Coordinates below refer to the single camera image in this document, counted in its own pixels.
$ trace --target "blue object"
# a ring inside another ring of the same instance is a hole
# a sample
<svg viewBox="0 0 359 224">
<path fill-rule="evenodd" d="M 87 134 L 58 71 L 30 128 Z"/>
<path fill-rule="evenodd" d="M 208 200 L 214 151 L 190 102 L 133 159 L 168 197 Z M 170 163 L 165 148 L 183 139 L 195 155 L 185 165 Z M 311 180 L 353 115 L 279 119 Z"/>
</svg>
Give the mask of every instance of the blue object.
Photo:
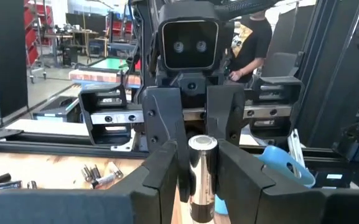
<svg viewBox="0 0 359 224">
<path fill-rule="evenodd" d="M 315 185 L 315 177 L 281 148 L 276 146 L 267 146 L 264 153 L 256 157 L 263 161 L 269 168 L 279 171 L 281 174 L 307 188 L 311 188 Z M 289 170 L 287 166 L 288 164 L 291 164 L 301 173 L 301 178 L 297 178 Z M 225 201 L 221 200 L 218 196 L 215 196 L 215 211 L 222 215 L 228 214 Z"/>
</svg>

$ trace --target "black shirt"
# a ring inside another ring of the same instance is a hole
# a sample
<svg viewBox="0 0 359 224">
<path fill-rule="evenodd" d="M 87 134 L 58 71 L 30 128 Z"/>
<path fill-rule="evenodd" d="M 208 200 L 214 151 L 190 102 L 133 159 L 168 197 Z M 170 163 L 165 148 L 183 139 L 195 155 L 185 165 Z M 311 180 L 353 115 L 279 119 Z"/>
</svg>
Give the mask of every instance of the black shirt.
<svg viewBox="0 0 359 224">
<path fill-rule="evenodd" d="M 267 19 L 255 21 L 246 16 L 239 21 L 240 28 L 236 29 L 239 33 L 234 33 L 231 45 L 231 71 L 244 68 L 256 58 L 265 58 L 272 39 L 272 27 Z M 243 75 L 238 82 L 248 83 L 252 74 Z"/>
</svg>

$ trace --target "person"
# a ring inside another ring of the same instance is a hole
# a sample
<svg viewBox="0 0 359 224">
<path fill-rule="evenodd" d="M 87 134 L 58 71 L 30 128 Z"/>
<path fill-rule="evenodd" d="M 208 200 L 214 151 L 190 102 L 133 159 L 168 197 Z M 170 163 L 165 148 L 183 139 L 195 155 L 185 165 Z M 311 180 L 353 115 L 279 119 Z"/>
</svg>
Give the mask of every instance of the person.
<svg viewBox="0 0 359 224">
<path fill-rule="evenodd" d="M 253 79 L 253 71 L 263 65 L 272 39 L 272 27 L 260 11 L 240 19 L 238 33 L 234 34 L 229 64 L 229 79 L 244 84 Z"/>
</svg>

